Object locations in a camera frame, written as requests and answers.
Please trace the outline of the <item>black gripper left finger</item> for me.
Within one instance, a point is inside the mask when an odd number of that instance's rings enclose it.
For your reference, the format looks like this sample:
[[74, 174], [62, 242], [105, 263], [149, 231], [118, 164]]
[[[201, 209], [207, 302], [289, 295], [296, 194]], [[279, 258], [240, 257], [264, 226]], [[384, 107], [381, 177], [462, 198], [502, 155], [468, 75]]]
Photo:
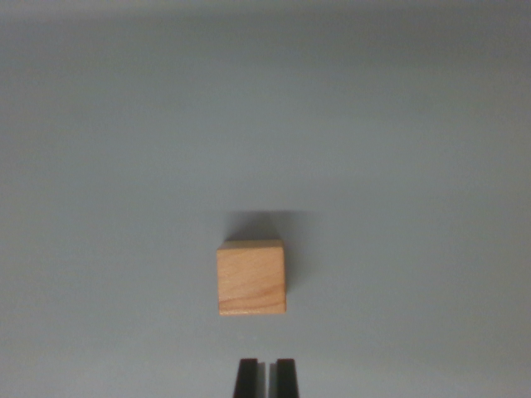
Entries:
[[243, 358], [239, 362], [233, 398], [264, 398], [266, 396], [265, 363], [256, 358]]

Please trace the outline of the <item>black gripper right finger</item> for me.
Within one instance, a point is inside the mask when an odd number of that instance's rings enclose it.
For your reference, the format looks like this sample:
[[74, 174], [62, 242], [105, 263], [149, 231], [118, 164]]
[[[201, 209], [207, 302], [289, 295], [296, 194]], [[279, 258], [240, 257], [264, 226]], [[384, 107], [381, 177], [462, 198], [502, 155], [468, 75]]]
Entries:
[[293, 358], [281, 358], [270, 364], [270, 398], [299, 398], [297, 371]]

